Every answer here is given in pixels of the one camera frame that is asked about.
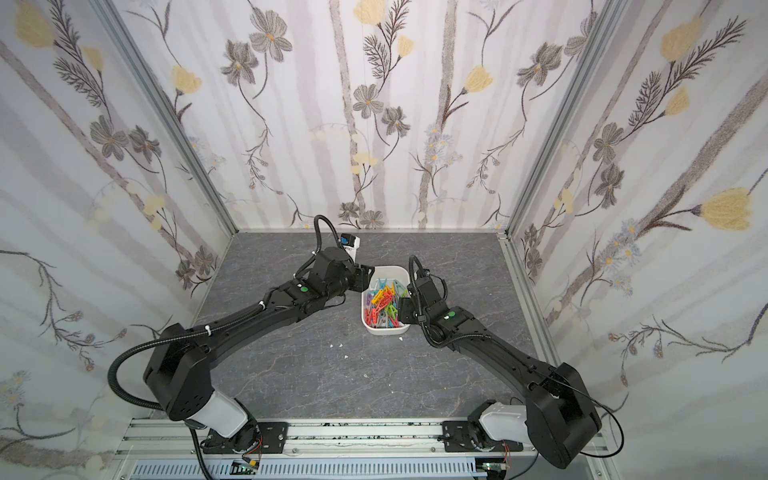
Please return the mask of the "white plastic storage box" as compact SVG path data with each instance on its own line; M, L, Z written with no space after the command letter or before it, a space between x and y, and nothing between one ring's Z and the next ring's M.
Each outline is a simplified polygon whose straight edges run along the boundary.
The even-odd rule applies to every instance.
M377 266L361 297L361 321L376 336L400 336L409 325L404 322L402 302L409 296L408 272L400 266Z

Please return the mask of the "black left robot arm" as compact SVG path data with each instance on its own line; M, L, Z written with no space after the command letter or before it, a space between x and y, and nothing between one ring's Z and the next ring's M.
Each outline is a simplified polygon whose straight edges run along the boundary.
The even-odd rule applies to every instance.
M121 353L108 369L108 385L127 403L162 411L192 429L208 429L203 443L208 450L252 451L262 438L258 422L240 402L213 387L212 370L266 334L328 309L334 298L364 292L374 272L342 247L325 248L256 304L202 326L173 324L158 339ZM150 400L129 393L118 380L122 364L145 351L151 354L143 374Z

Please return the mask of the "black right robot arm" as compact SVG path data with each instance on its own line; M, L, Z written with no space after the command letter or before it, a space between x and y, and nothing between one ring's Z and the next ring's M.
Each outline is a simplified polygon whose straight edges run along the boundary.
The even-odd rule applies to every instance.
M403 308L418 325L430 346L467 356L518 393L520 409L486 401L467 418L464 443L490 450L497 443L532 446L558 469L577 456L602 429L597 409L603 405L587 393L578 371L567 363L555 367L514 347L488 330L462 307L447 305L432 277L412 280Z

